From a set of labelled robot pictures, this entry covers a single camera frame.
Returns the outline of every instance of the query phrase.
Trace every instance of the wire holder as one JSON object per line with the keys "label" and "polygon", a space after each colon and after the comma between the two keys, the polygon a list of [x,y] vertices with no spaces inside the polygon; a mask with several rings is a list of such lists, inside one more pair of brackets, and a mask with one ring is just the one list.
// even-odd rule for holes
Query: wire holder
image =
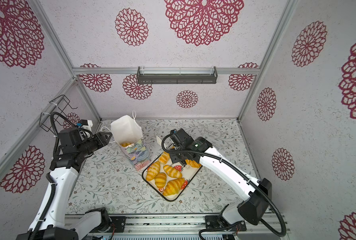
{"label": "wire holder", "polygon": [[[62,101],[64,101],[64,102],[66,103],[66,105],[65,105],[63,108],[60,108],[59,105],[62,103]],[[51,100],[49,103],[54,104],[54,105],[56,106],[56,108],[58,108],[58,109],[60,110],[60,113],[61,113],[62,115],[64,115],[64,116],[66,116],[64,110],[65,110],[68,106],[69,106],[71,109],[77,109],[77,108],[78,108],[78,107],[76,107],[76,108],[71,107],[71,105],[70,105],[70,100],[69,100],[64,94],[62,94],[62,95],[60,95],[60,96],[54,98],[54,99]],[[49,116],[50,116],[50,113],[41,113],[41,115],[40,115],[40,117],[39,117],[38,125],[39,125],[43,130],[45,130],[46,132],[51,131],[53,134],[55,134],[54,131],[52,130],[51,125],[50,125],[50,126],[46,126],[46,125],[45,125],[45,122],[46,122],[46,120],[47,120],[47,118],[48,118]],[[57,115],[57,116],[54,118],[54,122],[57,122],[60,126],[63,126],[63,123],[60,123],[60,122],[58,121],[58,118],[59,118],[59,116]]]}

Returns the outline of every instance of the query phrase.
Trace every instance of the floral paper bag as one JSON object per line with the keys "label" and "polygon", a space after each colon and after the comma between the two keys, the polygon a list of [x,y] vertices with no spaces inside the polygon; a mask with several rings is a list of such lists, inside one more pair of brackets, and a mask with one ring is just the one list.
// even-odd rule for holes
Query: floral paper bag
{"label": "floral paper bag", "polygon": [[111,123],[111,132],[123,153],[129,158],[137,171],[149,163],[149,151],[146,148],[142,128],[135,122],[135,117],[125,115]]}
{"label": "floral paper bag", "polygon": [[145,139],[143,137],[127,147],[122,147],[121,145],[119,145],[119,147],[130,159],[137,171],[142,170],[150,164],[149,151],[146,148]]}

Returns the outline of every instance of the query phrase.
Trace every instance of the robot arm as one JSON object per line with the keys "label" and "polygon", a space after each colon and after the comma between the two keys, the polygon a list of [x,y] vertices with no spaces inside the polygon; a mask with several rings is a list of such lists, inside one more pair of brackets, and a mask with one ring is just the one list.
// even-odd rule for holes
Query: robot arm
{"label": "robot arm", "polygon": [[[207,149],[205,153],[209,153],[215,156],[220,156],[225,161],[228,161],[214,147],[209,147],[209,149]],[[207,156],[200,157],[199,163],[212,170],[218,176],[220,176],[228,185],[230,185],[234,189],[234,191],[240,196],[242,200],[247,200],[250,197],[249,193],[255,191],[255,189],[251,185],[247,184],[246,180],[244,180],[242,176],[240,176],[236,171],[234,171],[228,165]],[[251,175],[248,175],[245,172],[243,173],[256,185],[259,185],[257,178],[252,177]]]}
{"label": "robot arm", "polygon": [[92,134],[92,122],[81,120],[68,129],[57,132],[54,124],[54,115],[68,121],[60,113],[53,112],[50,121],[56,133],[56,145],[51,172],[46,175],[49,184],[41,207],[29,227],[29,231],[17,236],[16,240],[57,240],[57,239],[82,239],[92,229],[107,230],[110,219],[105,208],[88,211],[78,223],[65,229],[65,213],[67,203],[78,178],[84,160],[92,153],[108,144],[112,134],[98,132]]}
{"label": "robot arm", "polygon": [[[174,142],[175,150],[166,149],[164,142],[170,137]],[[281,213],[271,201],[271,182],[267,179],[258,180],[228,161],[220,154],[213,145],[203,137],[195,141],[183,129],[172,130],[163,138],[162,148],[170,153],[173,163],[181,162],[184,166],[185,160],[194,160],[209,168],[220,176],[241,197],[242,202],[225,206],[218,216],[220,226],[228,227],[242,220],[257,225],[262,222],[274,234],[280,237],[286,235],[286,225]],[[262,217],[268,206],[275,212],[281,225],[281,232],[277,232]]]}

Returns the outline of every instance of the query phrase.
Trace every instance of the white string handle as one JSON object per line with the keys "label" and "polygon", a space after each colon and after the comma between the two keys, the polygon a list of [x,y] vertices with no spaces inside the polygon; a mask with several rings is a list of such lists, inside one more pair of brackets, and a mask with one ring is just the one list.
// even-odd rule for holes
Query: white string handle
{"label": "white string handle", "polygon": [[137,116],[137,112],[135,110],[133,110],[133,119],[134,119],[134,122],[135,124],[142,130],[142,127],[138,125],[138,123],[135,121],[135,117]]}
{"label": "white string handle", "polygon": [[103,129],[104,127],[105,127],[109,132],[111,132],[110,129],[108,129],[108,127],[106,127],[106,126],[101,127],[101,132],[102,132],[102,129]]}

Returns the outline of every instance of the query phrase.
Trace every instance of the table surface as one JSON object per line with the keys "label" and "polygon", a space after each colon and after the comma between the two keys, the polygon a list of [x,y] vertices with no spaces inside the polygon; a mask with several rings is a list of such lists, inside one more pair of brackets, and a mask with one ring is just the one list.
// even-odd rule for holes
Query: table surface
{"label": "table surface", "polygon": [[[110,128],[111,120],[102,122]],[[206,137],[219,152],[246,173],[256,176],[235,119],[137,120],[150,160],[163,151],[157,144],[172,129],[183,128],[194,139]],[[106,207],[109,214],[214,213],[240,200],[233,189],[203,167],[174,202],[165,201],[141,177],[114,142],[88,158],[67,206],[67,214]]]}

